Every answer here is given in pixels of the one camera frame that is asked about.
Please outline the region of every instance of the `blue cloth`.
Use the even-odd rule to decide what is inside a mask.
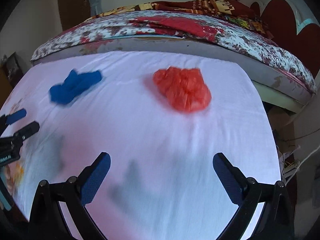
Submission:
[[[51,101],[66,105],[92,85],[100,82],[101,79],[102,75],[100,71],[78,74],[73,69],[63,84],[58,84],[50,88]]]

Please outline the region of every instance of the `mattress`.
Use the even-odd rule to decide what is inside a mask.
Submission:
[[[198,67],[212,94],[204,111],[174,110],[152,82],[169,66]],[[50,101],[51,86],[68,73],[100,70],[101,82],[67,106]],[[25,108],[27,116],[4,136],[32,121],[37,134],[10,164],[13,198],[29,218],[40,180],[66,181],[100,152],[111,168],[86,208],[110,240],[216,239],[237,206],[212,167],[223,152],[247,177],[280,180],[272,131],[260,96],[244,70],[232,62],[161,52],[108,52],[40,63],[12,91],[0,114]],[[260,203],[243,239],[254,230]],[[79,238],[62,206],[74,237]]]
[[[90,19],[41,45],[31,60],[93,41],[150,34],[193,38],[222,46],[282,70],[310,93],[316,93],[310,71],[272,40],[221,19],[183,12],[146,10]]]

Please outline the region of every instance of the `bed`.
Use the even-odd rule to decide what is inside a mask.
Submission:
[[[181,114],[168,104],[152,74],[169,65],[201,69],[213,98],[207,109]],[[50,87],[72,69],[100,70],[104,78],[71,105],[50,102]],[[39,63],[21,79],[0,114],[20,108],[27,116],[4,136],[33,120],[40,130],[25,141],[21,159],[5,172],[7,188],[27,219],[40,180],[65,181],[102,151],[110,154],[111,168],[87,209],[110,240],[217,238],[237,209],[212,168],[217,152],[259,182],[280,179],[259,94],[232,62],[111,51]],[[259,205],[243,239],[252,233],[261,209]]]
[[[228,21],[132,8],[89,19],[35,51],[34,67],[0,115],[27,111],[4,136],[32,121],[40,130],[21,159],[6,166],[4,182],[28,219],[40,180],[66,181],[108,152],[110,171],[87,205],[108,239],[216,239],[237,206],[213,171],[213,155],[223,152],[259,182],[279,180],[261,99],[299,112],[316,93],[313,76],[292,53]],[[204,35],[195,33],[199,28]],[[182,114],[170,107],[152,83],[152,74],[169,66],[200,68],[212,93],[207,109]],[[52,103],[50,87],[72,69],[100,70],[103,79],[67,106]],[[260,204],[242,239],[261,210]]]
[[[297,36],[299,41],[293,42],[279,29],[282,24],[288,26],[290,21],[295,25],[295,15],[286,1],[272,0],[261,17],[270,25],[275,43],[260,31],[265,26],[256,19],[256,15],[251,16],[254,20],[245,18],[245,21],[237,15],[252,12],[260,15],[256,4],[249,9],[237,1],[227,0],[236,11],[232,12],[235,16],[231,15],[233,18],[230,19],[229,14],[228,18],[206,14],[208,1],[212,0],[203,0],[197,10],[185,9],[193,8],[195,1],[154,2],[122,7],[92,17],[40,46],[32,57],[33,64],[114,50],[175,52],[217,58],[239,64],[263,101],[294,113],[300,112],[316,93],[314,77],[318,71],[319,56],[313,46],[315,41],[311,41],[310,46],[306,44],[315,39],[316,35],[312,34],[317,34],[319,26],[307,25],[304,30],[311,26],[315,30],[307,31],[304,36],[305,31],[302,31]],[[285,18],[277,19],[279,12],[274,10],[276,6],[283,8],[281,15],[284,14]],[[273,10],[273,17],[270,17],[269,8]],[[293,18],[284,13],[286,10]],[[255,32],[249,25],[255,26]],[[303,49],[295,45],[302,41]]]

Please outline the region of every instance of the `bed frame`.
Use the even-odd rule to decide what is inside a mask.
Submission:
[[[251,8],[260,15],[259,4],[261,5],[261,3],[254,2]],[[293,5],[285,0],[271,0],[263,10],[261,17],[268,23],[270,31],[274,35],[273,40],[280,47],[298,57],[316,77],[320,68],[320,43],[318,42],[320,40],[320,27],[316,24],[308,24],[304,28],[302,28],[302,25],[297,28],[298,11],[294,9],[294,13],[292,7]],[[235,62],[250,77],[262,101],[294,113],[299,113],[312,98],[312,94],[297,82],[275,68],[255,59],[203,41],[178,37],[168,38],[163,35],[124,36],[82,44],[50,54],[34,61],[33,65],[68,57],[116,50],[173,52]]]

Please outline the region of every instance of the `blue gripper pad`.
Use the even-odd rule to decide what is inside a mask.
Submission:
[[[13,124],[27,115],[27,111],[22,108],[19,111],[7,116],[6,124]]]
[[[86,167],[83,172],[89,171],[86,174],[87,178],[80,186],[80,201],[81,205],[84,206],[91,203],[94,196],[96,195],[101,183],[107,175],[111,165],[111,158],[108,153],[100,153],[96,160],[91,166]]]
[[[232,166],[223,153],[215,154],[212,163],[232,203],[241,206],[247,188],[246,177],[237,167]]]

